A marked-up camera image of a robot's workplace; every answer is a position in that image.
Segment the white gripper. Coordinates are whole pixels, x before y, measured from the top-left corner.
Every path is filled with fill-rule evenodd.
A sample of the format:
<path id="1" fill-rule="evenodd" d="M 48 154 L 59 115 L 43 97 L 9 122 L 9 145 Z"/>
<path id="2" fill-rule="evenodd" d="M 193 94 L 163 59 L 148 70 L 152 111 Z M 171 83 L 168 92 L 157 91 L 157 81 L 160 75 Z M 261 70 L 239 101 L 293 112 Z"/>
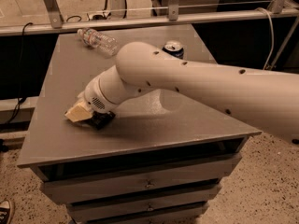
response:
<path id="1" fill-rule="evenodd" d="M 115 83 L 104 76 L 93 78 L 78 96 L 78 102 L 70 107 L 64 114 L 72 122 L 90 119 L 93 111 L 107 113 L 118 105 L 110 98 L 113 94 L 112 87 Z"/>

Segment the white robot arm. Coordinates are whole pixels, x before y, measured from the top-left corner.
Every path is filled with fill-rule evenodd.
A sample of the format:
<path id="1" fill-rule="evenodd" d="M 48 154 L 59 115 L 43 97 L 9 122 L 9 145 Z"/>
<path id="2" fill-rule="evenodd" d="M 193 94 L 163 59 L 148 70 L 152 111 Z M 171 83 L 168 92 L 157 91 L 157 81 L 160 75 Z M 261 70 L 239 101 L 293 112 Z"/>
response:
<path id="1" fill-rule="evenodd" d="M 176 91 L 291 144 L 299 141 L 299 75 L 176 58 L 151 44 L 124 45 L 65 116 L 102 116 L 150 91 Z"/>

